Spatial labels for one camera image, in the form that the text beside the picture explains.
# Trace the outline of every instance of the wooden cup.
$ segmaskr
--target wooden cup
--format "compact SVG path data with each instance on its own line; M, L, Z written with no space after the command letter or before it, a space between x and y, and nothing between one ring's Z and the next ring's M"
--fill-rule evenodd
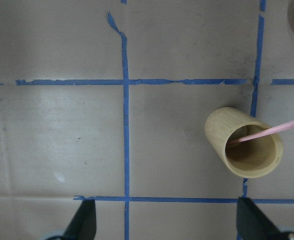
M270 128L255 117L232 107L215 110L206 120L205 133L227 168L243 178L259 178L272 172L280 163L283 144L279 134L260 137L226 146L237 139Z

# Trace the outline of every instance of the straw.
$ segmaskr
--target straw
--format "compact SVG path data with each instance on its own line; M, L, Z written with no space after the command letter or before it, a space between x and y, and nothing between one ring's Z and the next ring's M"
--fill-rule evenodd
M294 120L287 122L287 123L284 123L284 124L281 124L281 125L278 125L278 126L271 127L269 129L266 129L266 130L248 135L248 136L241 137L239 139L229 141L229 142L227 142L227 145L242 143L242 142L249 141L252 139L257 139L257 138L261 138L261 137L268 136L271 134L276 134L276 133L279 133L279 132L282 132L285 130L289 130L289 129L294 129Z

